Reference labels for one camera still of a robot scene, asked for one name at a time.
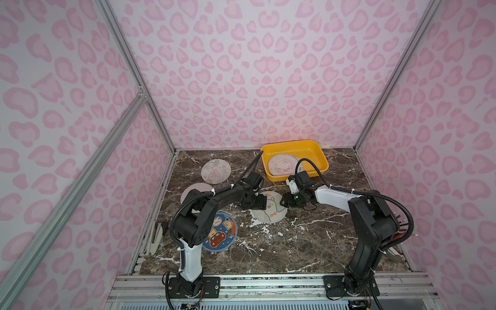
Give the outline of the white alpaca coaster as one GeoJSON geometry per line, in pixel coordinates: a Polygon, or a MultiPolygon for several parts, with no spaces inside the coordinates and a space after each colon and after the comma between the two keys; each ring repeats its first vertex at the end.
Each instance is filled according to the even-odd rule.
{"type": "Polygon", "coordinates": [[[282,195],[274,191],[262,192],[267,198],[265,210],[252,210],[254,219],[262,223],[277,223],[283,220],[288,213],[288,209],[281,205],[282,195]]]}

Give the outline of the pink rainbow horse coaster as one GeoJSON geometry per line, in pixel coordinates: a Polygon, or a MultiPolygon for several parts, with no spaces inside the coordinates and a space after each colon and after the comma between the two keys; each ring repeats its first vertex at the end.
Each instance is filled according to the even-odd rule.
{"type": "Polygon", "coordinates": [[[298,162],[299,159],[296,156],[290,154],[277,154],[268,161],[267,166],[269,173],[272,176],[294,175],[296,174],[295,169],[298,169],[298,173],[303,171],[304,165],[300,163],[297,167],[298,162]]]}

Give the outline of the white butterfly doodle coaster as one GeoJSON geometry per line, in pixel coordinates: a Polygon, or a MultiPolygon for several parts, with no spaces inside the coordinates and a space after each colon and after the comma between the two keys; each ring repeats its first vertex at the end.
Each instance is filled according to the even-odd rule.
{"type": "Polygon", "coordinates": [[[201,170],[201,177],[209,184],[225,182],[231,175],[231,165],[222,159],[208,161],[201,170]]]}

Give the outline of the blue car coaster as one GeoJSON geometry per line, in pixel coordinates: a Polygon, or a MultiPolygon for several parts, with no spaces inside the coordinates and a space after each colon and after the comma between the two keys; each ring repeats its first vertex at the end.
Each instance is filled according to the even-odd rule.
{"type": "Polygon", "coordinates": [[[235,243],[237,233],[238,226],[233,216],[216,213],[211,230],[202,244],[203,248],[212,253],[224,252],[235,243]]]}

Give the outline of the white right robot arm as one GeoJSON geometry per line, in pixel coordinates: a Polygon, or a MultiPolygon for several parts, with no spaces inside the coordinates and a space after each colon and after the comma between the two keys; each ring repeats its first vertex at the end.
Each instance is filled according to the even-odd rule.
{"type": "Polygon", "coordinates": [[[284,207],[322,204],[350,213],[358,242],[337,290],[357,296],[371,289],[373,285],[370,280],[383,256],[383,247],[394,239],[400,229],[386,200],[377,191],[358,192],[334,186],[317,186],[306,171],[290,176],[286,184],[289,192],[281,200],[284,207]]]}

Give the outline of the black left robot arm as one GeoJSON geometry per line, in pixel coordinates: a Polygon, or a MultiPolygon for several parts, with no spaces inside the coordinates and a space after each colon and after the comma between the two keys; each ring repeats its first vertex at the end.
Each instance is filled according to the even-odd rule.
{"type": "Polygon", "coordinates": [[[218,191],[192,191],[181,204],[169,226],[170,237],[180,247],[180,278],[187,284],[203,275],[201,245],[207,238],[216,213],[231,204],[243,210],[266,209],[267,197],[260,194],[263,177],[251,171],[218,191]]]}

